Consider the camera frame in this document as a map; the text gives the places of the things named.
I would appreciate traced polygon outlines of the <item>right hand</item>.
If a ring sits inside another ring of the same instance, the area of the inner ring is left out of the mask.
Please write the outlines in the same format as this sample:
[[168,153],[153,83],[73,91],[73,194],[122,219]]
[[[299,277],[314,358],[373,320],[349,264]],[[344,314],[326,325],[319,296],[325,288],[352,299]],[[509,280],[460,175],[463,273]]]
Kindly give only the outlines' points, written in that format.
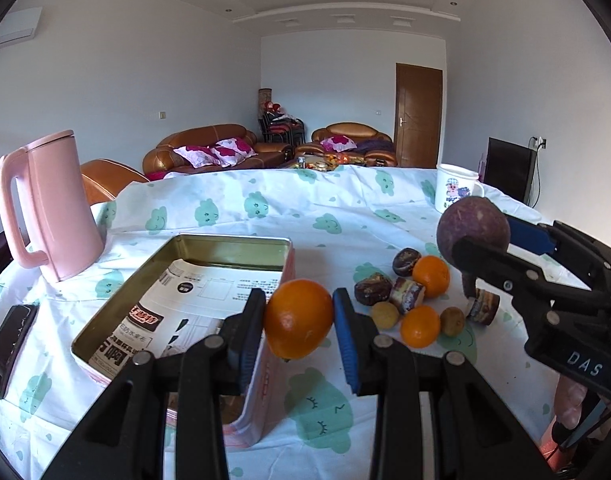
[[586,386],[566,376],[560,376],[553,407],[556,422],[566,429],[575,429],[581,419],[582,403],[586,393]]

